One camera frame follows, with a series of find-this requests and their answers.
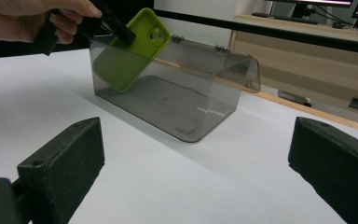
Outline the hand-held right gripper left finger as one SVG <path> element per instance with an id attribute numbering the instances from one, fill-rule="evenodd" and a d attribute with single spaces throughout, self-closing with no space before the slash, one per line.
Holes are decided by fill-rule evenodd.
<path id="1" fill-rule="evenodd" d="M 31 193 L 33 224 L 68 224 L 103 166 L 98 117 L 72 124 L 21 162 L 18 173 Z"/>

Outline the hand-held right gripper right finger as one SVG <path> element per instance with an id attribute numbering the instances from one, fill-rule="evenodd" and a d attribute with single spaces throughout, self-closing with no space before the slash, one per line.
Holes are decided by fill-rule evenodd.
<path id="1" fill-rule="evenodd" d="M 347 224 L 358 224 L 358 139 L 327 123 L 296 118 L 289 166 Z"/>

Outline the green phone case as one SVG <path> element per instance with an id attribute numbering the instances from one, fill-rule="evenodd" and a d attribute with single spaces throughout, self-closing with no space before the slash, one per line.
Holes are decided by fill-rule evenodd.
<path id="1" fill-rule="evenodd" d="M 94 73 L 115 91 L 125 92 L 170 42 L 171 35 L 151 8 L 127 24 L 136 34 L 128 46 L 115 37 L 93 62 Z"/>

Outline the transparent grey plastic box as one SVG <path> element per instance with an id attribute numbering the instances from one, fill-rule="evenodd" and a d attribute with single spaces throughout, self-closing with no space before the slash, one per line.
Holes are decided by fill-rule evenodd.
<path id="1" fill-rule="evenodd" d="M 115 91 L 94 73 L 92 65 L 108 40 L 100 36 L 90 42 L 95 94 L 181 141 L 198 142 L 236 110 L 242 90 L 213 81 L 214 77 L 260 91 L 257 59 L 179 35 L 171 38 L 127 91 Z"/>

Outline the light wooden desk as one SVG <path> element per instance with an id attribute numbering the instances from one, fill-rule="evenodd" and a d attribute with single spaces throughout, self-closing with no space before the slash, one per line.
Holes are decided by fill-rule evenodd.
<path id="1" fill-rule="evenodd" d="M 237 15 L 234 21 L 304 34 L 358 41 L 358 31 Z M 358 97 L 358 52 L 333 49 L 240 31 L 230 46 L 259 61 L 262 83 L 283 91 L 346 108 Z"/>

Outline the white table cover sheet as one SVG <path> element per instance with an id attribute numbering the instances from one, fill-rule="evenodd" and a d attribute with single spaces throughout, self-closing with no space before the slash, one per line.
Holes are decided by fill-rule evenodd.
<path id="1" fill-rule="evenodd" d="M 69 125 L 99 118 L 105 164 L 71 224 L 344 224 L 288 164 L 299 111 L 243 93 L 195 144 L 93 91 L 90 55 L 0 58 L 0 177 Z"/>

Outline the black keyboard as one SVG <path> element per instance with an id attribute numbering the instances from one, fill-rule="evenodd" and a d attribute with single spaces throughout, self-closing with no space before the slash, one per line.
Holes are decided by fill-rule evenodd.
<path id="1" fill-rule="evenodd" d="M 300 23 L 306 23 L 306 24 L 318 24 L 319 22 L 309 20 L 309 19 L 303 19 L 303 18 L 292 18 L 288 16 L 280 16 L 280 15 L 274 15 L 274 14 L 268 14 L 268 13 L 262 13 L 262 12 L 253 12 L 251 14 L 252 16 L 259 17 L 259 18 L 269 18 L 273 20 L 281 20 L 281 21 L 292 21 L 292 22 L 300 22 Z"/>

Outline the computer monitor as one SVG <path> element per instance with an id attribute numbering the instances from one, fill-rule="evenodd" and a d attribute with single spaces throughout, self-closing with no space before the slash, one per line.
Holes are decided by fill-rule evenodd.
<path id="1" fill-rule="evenodd" d="M 329 6 L 329 7 L 350 7 L 353 0 L 266 0 L 272 2 L 284 2 L 294 4 L 293 12 L 290 14 L 291 18 L 302 18 L 309 16 L 306 12 L 308 5 L 313 6 Z"/>

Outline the black horizontal frame bar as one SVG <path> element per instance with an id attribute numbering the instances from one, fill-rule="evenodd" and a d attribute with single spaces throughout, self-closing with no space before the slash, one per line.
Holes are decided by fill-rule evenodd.
<path id="1" fill-rule="evenodd" d="M 208 25 L 228 29 L 232 31 L 240 31 L 256 35 L 265 35 L 269 37 L 276 37 L 285 40 L 291 40 L 301 43 L 307 43 L 317 46 L 323 46 L 333 49 L 343 49 L 353 52 L 358 52 L 358 41 L 347 40 L 338 37 L 327 37 L 321 35 L 304 34 L 296 31 L 287 31 L 277 28 L 262 27 L 260 25 L 245 24 L 235 21 L 224 21 L 213 18 L 206 18 L 201 16 L 170 12 L 166 10 L 155 9 L 154 12 L 162 18 L 168 18 L 178 21 L 187 21 L 197 24 Z"/>

